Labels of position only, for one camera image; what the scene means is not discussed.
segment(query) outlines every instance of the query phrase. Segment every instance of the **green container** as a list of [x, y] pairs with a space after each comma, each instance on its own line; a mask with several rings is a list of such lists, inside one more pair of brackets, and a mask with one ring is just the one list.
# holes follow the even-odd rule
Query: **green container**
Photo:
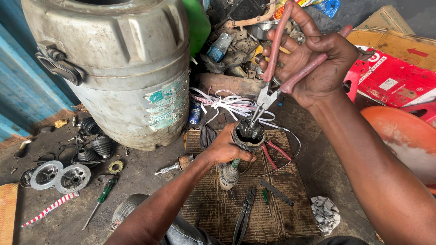
[[198, 0], [182, 0], [182, 2], [188, 17], [191, 56], [195, 58], [195, 54], [203, 47], [211, 32], [211, 23]]

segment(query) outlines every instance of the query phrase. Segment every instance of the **jeans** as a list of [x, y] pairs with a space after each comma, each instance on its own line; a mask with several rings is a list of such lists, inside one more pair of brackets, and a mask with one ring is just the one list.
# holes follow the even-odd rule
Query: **jeans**
[[[177, 216], [163, 237], [160, 245], [224, 245], [209, 236], [204, 230], [194, 227]], [[368, 245], [368, 243], [351, 236], [329, 237], [317, 245]]]

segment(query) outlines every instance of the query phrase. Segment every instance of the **concrete floor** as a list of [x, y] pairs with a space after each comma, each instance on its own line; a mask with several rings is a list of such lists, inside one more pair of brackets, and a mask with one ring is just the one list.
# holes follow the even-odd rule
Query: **concrete floor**
[[[327, 196], [338, 206], [341, 223], [332, 235], [351, 235], [365, 240], [369, 244], [381, 244], [375, 236], [374, 229], [369, 224], [353, 190], [345, 176], [336, 154], [332, 150], [325, 135], [321, 132], [309, 112], [301, 108], [295, 101], [288, 99], [284, 106], [272, 109], [276, 112], [276, 123], [294, 132], [302, 142], [301, 152], [296, 158], [301, 177], [306, 186], [309, 198], [313, 196]], [[214, 128], [223, 127], [216, 124]], [[54, 152], [59, 146], [75, 135], [71, 124], [67, 124], [52, 133], [40, 134], [35, 141], [26, 148], [23, 159], [15, 160], [13, 153], [18, 145], [3, 149], [0, 153], [0, 185], [18, 182], [21, 174], [36, 164], [33, 162], [44, 153]], [[298, 143], [288, 135], [294, 154]], [[116, 145], [116, 154], [110, 161], [101, 163], [91, 169], [90, 184], [80, 191], [80, 196], [71, 199], [58, 207], [47, 217], [35, 222], [31, 226], [20, 226], [35, 217], [43, 209], [63, 195], [55, 189], [37, 191], [33, 188], [19, 188], [17, 216], [15, 221], [15, 244], [102, 244], [110, 235], [109, 226], [115, 208], [130, 194], [152, 194], [172, 179], [176, 171], [154, 176], [154, 172], [161, 167], [170, 165], [178, 156], [184, 155], [183, 140], [179, 137], [167, 147], [159, 147], [153, 152], [130, 149], [129, 156], [125, 156], [125, 148]], [[120, 159], [124, 169], [119, 173], [119, 180], [113, 190], [100, 206], [94, 218], [85, 231], [82, 227], [96, 204], [104, 184], [97, 181], [97, 176], [108, 173], [108, 165]], [[274, 244], [316, 244], [323, 237], [289, 239]]]

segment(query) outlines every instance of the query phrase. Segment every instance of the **red-and-white striped tape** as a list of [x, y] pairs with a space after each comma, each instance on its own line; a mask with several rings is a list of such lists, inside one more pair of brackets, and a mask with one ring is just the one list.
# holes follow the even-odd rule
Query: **red-and-white striped tape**
[[32, 220], [30, 220], [29, 222], [27, 222], [26, 224], [22, 225], [21, 227], [24, 227], [26, 225], [30, 225], [33, 222], [37, 221], [38, 219], [42, 219], [44, 218], [48, 213], [50, 213], [53, 209], [59, 207], [62, 203], [74, 198], [74, 197], [78, 197], [79, 193], [78, 192], [74, 192], [74, 193], [70, 193], [70, 194], [66, 194], [65, 196], [63, 196], [61, 199], [57, 200], [56, 202], [54, 202], [52, 205], [50, 205], [50, 207], [46, 208], [45, 210], [43, 210], [40, 214], [38, 214], [38, 216], [34, 217]]

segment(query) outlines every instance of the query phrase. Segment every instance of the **blue wall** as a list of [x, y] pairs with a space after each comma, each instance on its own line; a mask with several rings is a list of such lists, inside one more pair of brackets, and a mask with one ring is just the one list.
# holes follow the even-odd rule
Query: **blue wall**
[[79, 103], [62, 79], [36, 61], [20, 0], [0, 0], [0, 142], [29, 136], [31, 126]]

